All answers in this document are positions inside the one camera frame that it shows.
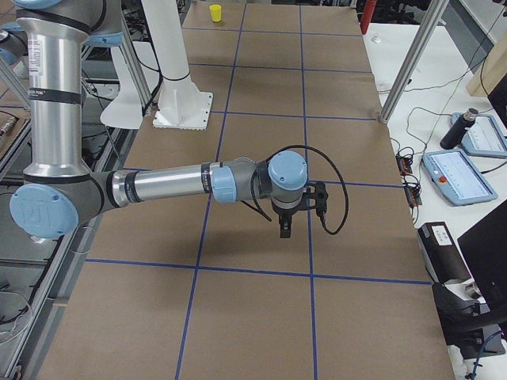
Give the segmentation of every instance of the light blue joint cover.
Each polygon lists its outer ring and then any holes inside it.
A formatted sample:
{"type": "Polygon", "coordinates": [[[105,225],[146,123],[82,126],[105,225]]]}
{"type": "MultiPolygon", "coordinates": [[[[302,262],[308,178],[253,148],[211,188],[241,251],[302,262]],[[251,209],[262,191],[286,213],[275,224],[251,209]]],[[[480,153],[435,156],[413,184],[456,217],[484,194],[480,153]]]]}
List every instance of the light blue joint cover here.
{"type": "Polygon", "coordinates": [[[11,53],[6,49],[0,48],[0,57],[2,57],[4,62],[7,63],[9,66],[17,62],[17,56],[15,56],[13,53],[11,53]]]}
{"type": "Polygon", "coordinates": [[[10,199],[10,214],[28,234],[54,239],[78,226],[78,212],[61,192],[46,184],[25,184],[10,199]]]}
{"type": "Polygon", "coordinates": [[[213,169],[212,189],[217,202],[233,203],[236,201],[236,181],[229,166],[213,169]]]}
{"type": "Polygon", "coordinates": [[[307,162],[291,150],[275,155],[269,162],[268,171],[271,181],[283,190],[300,190],[308,180],[307,162]]]}
{"type": "Polygon", "coordinates": [[[13,0],[14,4],[28,10],[43,10],[55,6],[62,0],[13,0]]]}
{"type": "Polygon", "coordinates": [[[0,29],[3,29],[7,32],[24,32],[25,30],[19,25],[17,22],[8,22],[2,26],[0,29]]]}
{"type": "Polygon", "coordinates": [[[112,34],[94,34],[85,42],[85,45],[93,48],[113,48],[120,46],[123,41],[124,34],[122,32],[112,34]]]}

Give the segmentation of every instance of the ur robot arm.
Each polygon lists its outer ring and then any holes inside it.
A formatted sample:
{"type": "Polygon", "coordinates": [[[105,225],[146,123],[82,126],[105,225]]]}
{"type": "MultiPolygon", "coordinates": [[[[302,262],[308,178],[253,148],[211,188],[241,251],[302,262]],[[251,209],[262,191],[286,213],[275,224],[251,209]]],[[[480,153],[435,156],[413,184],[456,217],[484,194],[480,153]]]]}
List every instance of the ur robot arm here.
{"type": "Polygon", "coordinates": [[[307,163],[282,150],[248,158],[154,171],[93,173],[81,158],[81,47],[121,43],[120,0],[15,0],[26,31],[32,106],[32,163],[12,196],[14,221],[27,233],[57,238],[101,213],[130,203],[212,193],[223,203],[270,198],[280,236],[292,216],[326,213],[323,183],[309,184],[307,163]]]}

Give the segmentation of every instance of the black water bottle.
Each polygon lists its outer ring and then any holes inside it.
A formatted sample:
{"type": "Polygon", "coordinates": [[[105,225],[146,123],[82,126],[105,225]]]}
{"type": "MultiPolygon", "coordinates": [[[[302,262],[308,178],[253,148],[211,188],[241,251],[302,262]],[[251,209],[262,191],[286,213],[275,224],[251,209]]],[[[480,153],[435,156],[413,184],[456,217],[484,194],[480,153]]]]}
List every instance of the black water bottle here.
{"type": "Polygon", "coordinates": [[[449,132],[440,141],[440,146],[444,149],[452,149],[459,143],[465,136],[465,133],[472,128],[475,124],[475,118],[477,117],[478,111],[475,108],[469,108],[458,120],[452,125],[449,132]]]}

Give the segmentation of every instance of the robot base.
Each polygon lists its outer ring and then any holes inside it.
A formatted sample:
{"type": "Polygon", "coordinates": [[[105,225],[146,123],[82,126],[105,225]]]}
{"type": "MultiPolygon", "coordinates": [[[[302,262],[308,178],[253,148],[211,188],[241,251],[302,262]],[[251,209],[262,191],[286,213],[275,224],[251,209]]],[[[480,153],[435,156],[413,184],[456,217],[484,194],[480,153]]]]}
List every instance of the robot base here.
{"type": "Polygon", "coordinates": [[[190,77],[178,82],[162,83],[158,111],[153,120],[156,128],[206,130],[213,94],[202,93],[190,77]]]}

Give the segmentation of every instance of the white table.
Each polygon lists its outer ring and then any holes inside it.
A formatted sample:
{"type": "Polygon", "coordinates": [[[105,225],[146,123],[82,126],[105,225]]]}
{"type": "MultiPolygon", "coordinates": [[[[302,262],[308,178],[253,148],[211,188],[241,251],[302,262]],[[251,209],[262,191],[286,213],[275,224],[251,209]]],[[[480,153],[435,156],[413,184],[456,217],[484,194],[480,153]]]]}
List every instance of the white table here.
{"type": "MultiPolygon", "coordinates": [[[[391,88],[406,52],[417,32],[417,28],[414,25],[370,25],[368,34],[364,37],[364,43],[366,44],[378,91],[382,92],[391,88]]],[[[445,27],[439,26],[436,28],[416,70],[412,74],[412,82],[407,86],[407,89],[443,85],[452,79],[461,77],[467,71],[467,68],[467,63],[463,60],[445,27]]],[[[397,139],[402,147],[412,146],[416,152],[424,148],[421,142],[406,133],[407,116],[414,107],[426,108],[435,113],[451,114],[453,112],[464,112],[470,107],[476,108],[481,112],[490,109],[490,102],[486,98],[470,97],[468,95],[465,86],[471,77],[472,73],[469,72],[461,82],[456,81],[443,88],[404,93],[389,120],[388,127],[391,137],[397,139]],[[447,107],[443,109],[455,89],[456,93],[449,101],[447,107]]],[[[382,103],[386,98],[387,95],[385,93],[380,94],[382,103]]],[[[497,121],[501,124],[494,110],[486,113],[495,115],[497,121]]],[[[432,138],[429,140],[427,152],[441,150],[439,141],[450,127],[450,118],[442,116],[439,119],[438,116],[422,110],[414,111],[410,117],[410,132],[424,141],[428,140],[435,123],[437,123],[436,128],[432,138]]],[[[452,236],[457,239],[479,219],[507,199],[507,187],[505,186],[505,183],[507,183],[506,166],[498,171],[486,174],[486,179],[497,192],[498,199],[470,206],[451,207],[431,183],[427,173],[424,170],[419,171],[420,160],[421,155],[416,155],[413,163],[414,174],[421,180],[421,199],[423,203],[419,207],[416,227],[426,222],[444,221],[452,236]]],[[[503,162],[503,160],[495,158],[472,158],[472,161],[480,170],[493,168],[503,162]]],[[[458,286],[453,290],[459,292],[462,289],[458,286]]],[[[456,363],[454,363],[456,359],[455,353],[451,354],[451,357],[456,378],[462,378],[459,375],[464,375],[471,371],[474,360],[466,361],[468,368],[468,371],[466,371],[461,360],[456,360],[456,363]]],[[[478,380],[505,380],[507,355],[482,358],[481,364],[484,367],[478,369],[478,380]]]]}

